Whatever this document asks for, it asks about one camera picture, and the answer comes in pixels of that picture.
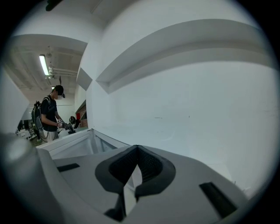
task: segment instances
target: equipment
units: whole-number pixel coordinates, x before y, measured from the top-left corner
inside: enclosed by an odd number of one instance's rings
[[[247,203],[237,186],[204,163],[164,150],[134,145],[53,160],[20,138],[5,136],[3,142],[7,181],[46,223],[220,223]],[[20,157],[13,156],[14,145],[23,147]],[[123,189],[136,165],[142,184],[134,188],[137,203],[126,215]]]
[[[34,108],[31,112],[31,120],[32,122],[34,123],[34,129],[35,130],[38,130],[39,132],[39,136],[40,138],[44,141],[44,142],[47,142],[46,141],[46,138],[45,135],[44,135],[44,131],[43,131],[43,125],[42,125],[42,122],[41,122],[41,104],[39,101],[36,101],[36,103],[34,104]]]
[[[80,124],[80,119],[76,119],[74,116],[71,116],[69,118],[69,122],[71,124],[75,124],[74,129],[76,129],[79,126],[79,124]]]
[[[71,123],[66,124],[65,130],[69,130],[69,132],[68,132],[69,134],[74,134],[74,133],[76,133],[76,131],[73,130],[73,127],[72,127],[72,124],[71,124]]]

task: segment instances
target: white wall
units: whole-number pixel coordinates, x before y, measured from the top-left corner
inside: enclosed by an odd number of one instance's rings
[[[32,110],[33,110],[33,107],[28,107],[25,110],[21,120],[31,120],[32,119],[32,117],[31,117]]]
[[[109,96],[95,80],[100,66],[101,37],[92,38],[83,54],[80,67],[91,77],[92,82],[86,91],[87,123],[89,128],[105,127],[110,123]]]
[[[236,4],[225,0],[140,0],[126,8],[105,29],[102,72],[137,41],[162,28],[193,20],[225,19],[257,27]]]
[[[277,76],[271,68],[242,62],[153,74],[110,94],[112,124],[119,129],[110,135],[208,165],[226,163],[232,180],[255,192],[278,149]]]
[[[79,1],[62,1],[52,11],[41,2],[19,25],[14,35],[48,34],[88,42],[103,29],[104,22],[90,14],[89,6]]]
[[[59,105],[57,106],[57,112],[62,118],[62,120],[66,123],[69,122],[69,118],[71,116],[76,117],[75,111],[74,111],[74,105]]]
[[[29,102],[3,68],[0,70],[0,94],[0,132],[15,133]]]
[[[79,107],[83,104],[83,102],[86,100],[86,91],[79,86],[78,84],[76,85],[76,90],[75,90],[75,97],[74,97],[74,111],[77,112]]]

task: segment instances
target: ceiling pipe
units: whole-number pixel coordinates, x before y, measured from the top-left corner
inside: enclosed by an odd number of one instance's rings
[[[68,70],[68,69],[52,68],[52,70],[54,70],[54,71],[59,71],[59,72],[67,72],[67,73],[75,73],[75,74],[77,74],[77,71]]]
[[[68,75],[68,76],[73,76],[73,77],[77,77],[77,74],[73,74],[73,73],[67,73],[67,72],[53,72],[50,75]]]
[[[60,73],[53,73],[53,74],[51,74],[50,76],[52,76],[52,75],[54,75],[54,76],[68,76],[68,77],[74,77],[74,78],[76,78],[76,77],[77,77],[77,75],[71,75],[71,74],[60,74]]]
[[[97,2],[96,5],[94,5],[92,8],[91,8],[91,14],[93,14],[93,12],[95,11],[95,9],[97,8],[97,6],[102,2],[102,0],[99,0],[99,2]]]

